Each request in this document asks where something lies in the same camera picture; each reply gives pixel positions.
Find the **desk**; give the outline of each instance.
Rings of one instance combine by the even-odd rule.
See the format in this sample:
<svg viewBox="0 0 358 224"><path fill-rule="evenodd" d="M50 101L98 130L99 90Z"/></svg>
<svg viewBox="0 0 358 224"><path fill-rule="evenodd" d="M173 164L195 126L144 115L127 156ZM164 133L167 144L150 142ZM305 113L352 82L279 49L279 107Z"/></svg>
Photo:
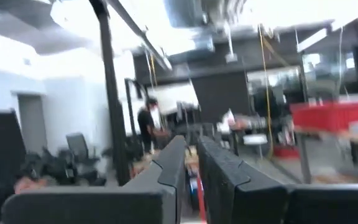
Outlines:
<svg viewBox="0 0 358 224"><path fill-rule="evenodd" d="M298 148L300 153L300 163L301 163L301 171L303 176L303 182L306 184L311 183L311 172L310 172L310 166L309 166L309 160L308 155L306 151L306 141L305 137L307 134L328 134L332 135L336 138L346 139L349 140L352 144L352 159L353 163L357 163L357 158L355 154L354 149L354 143L358 144L358 133L350 133L348 131L343 131L340 133L331 133L323 130L318 129L311 129L311 128L301 128L301 127L295 127L294 132L296 134L296 138L298 140Z"/></svg>

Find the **black office chair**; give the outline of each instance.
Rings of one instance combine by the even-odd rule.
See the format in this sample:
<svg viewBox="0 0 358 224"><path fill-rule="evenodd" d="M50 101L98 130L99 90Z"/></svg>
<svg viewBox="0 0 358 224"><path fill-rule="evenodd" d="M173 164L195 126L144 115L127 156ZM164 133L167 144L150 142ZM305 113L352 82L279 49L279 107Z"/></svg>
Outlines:
<svg viewBox="0 0 358 224"><path fill-rule="evenodd" d="M73 133L66 135L68 148L73 152L75 160L79 164L94 166L99 162L98 157L89 157L89 150L82 133Z"/></svg>

